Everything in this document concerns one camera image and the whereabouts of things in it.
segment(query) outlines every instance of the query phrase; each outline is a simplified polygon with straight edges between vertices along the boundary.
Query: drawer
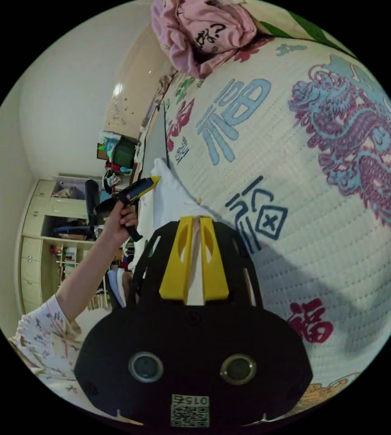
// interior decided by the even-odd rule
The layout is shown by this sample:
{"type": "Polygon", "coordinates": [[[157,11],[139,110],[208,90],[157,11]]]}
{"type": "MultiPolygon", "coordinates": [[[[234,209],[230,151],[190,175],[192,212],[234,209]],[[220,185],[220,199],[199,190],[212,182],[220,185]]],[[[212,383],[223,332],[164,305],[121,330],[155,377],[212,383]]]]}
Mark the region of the drawer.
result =
{"type": "Polygon", "coordinates": [[[34,196],[41,196],[43,198],[50,198],[55,189],[56,181],[53,180],[40,180],[34,191],[34,196]]]}
{"type": "Polygon", "coordinates": [[[25,237],[22,244],[22,257],[26,258],[27,260],[40,261],[42,246],[42,240],[25,237]]]}
{"type": "Polygon", "coordinates": [[[66,218],[87,219],[87,203],[82,199],[51,198],[47,214],[66,218]]]}
{"type": "Polygon", "coordinates": [[[32,281],[22,280],[23,299],[42,304],[40,284],[32,281]]]}
{"type": "Polygon", "coordinates": [[[33,300],[23,299],[23,306],[24,306],[25,313],[27,314],[39,308],[41,304],[38,304],[33,300]]]}
{"type": "Polygon", "coordinates": [[[42,214],[26,214],[23,224],[23,234],[27,236],[41,236],[43,229],[44,215],[42,214]]]}
{"type": "Polygon", "coordinates": [[[49,207],[49,198],[41,196],[33,196],[29,203],[28,213],[30,214],[46,214],[49,207]]]}
{"type": "Polygon", "coordinates": [[[41,264],[39,261],[22,258],[20,264],[20,277],[22,280],[39,283],[40,270],[41,270],[41,264]]]}

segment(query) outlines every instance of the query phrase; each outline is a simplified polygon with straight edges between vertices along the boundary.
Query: yellow plastic bracket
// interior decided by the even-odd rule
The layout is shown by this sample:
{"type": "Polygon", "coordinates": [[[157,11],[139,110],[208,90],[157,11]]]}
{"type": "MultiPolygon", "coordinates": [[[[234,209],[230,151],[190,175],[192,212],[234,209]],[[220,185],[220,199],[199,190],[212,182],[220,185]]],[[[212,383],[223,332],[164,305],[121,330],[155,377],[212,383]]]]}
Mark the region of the yellow plastic bracket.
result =
{"type": "Polygon", "coordinates": [[[179,221],[168,265],[159,289],[162,299],[181,300],[185,304],[188,301],[192,236],[193,217],[182,217],[179,221]]]}
{"type": "Polygon", "coordinates": [[[200,218],[200,232],[204,303],[210,300],[227,299],[229,294],[228,285],[212,218],[200,218]]]}

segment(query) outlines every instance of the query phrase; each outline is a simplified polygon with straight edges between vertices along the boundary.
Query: qr code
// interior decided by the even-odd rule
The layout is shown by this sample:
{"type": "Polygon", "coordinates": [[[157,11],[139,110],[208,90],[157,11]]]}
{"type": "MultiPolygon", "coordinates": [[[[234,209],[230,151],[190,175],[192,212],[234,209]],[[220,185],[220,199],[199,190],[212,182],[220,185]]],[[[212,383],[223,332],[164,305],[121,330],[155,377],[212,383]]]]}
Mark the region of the qr code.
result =
{"type": "Polygon", "coordinates": [[[173,394],[171,426],[209,427],[209,397],[173,394]]]}

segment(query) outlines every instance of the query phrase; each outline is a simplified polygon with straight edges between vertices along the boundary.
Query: camera lens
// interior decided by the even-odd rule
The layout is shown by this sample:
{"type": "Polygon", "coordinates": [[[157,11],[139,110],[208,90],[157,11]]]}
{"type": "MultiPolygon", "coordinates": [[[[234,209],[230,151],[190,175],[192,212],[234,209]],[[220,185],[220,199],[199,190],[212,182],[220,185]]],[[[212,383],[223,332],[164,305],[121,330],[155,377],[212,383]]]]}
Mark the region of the camera lens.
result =
{"type": "Polygon", "coordinates": [[[164,366],[156,355],[139,352],[130,359],[129,371],[140,382],[155,382],[162,376],[164,366]]]}
{"type": "Polygon", "coordinates": [[[232,385],[243,385],[256,374],[256,363],[248,355],[236,354],[227,358],[221,366],[220,375],[232,385]]]}

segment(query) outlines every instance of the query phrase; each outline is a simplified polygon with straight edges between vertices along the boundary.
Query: bed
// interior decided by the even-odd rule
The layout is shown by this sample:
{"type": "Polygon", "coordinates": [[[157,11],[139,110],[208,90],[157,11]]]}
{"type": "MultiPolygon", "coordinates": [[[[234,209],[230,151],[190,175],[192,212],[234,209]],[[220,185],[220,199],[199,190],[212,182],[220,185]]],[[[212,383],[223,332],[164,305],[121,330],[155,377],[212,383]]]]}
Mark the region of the bed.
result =
{"type": "Polygon", "coordinates": [[[179,73],[163,104],[171,171],[241,233],[264,307],[308,350],[291,414],[327,400],[391,334],[390,99],[347,54],[264,37],[205,80],[179,73]]]}

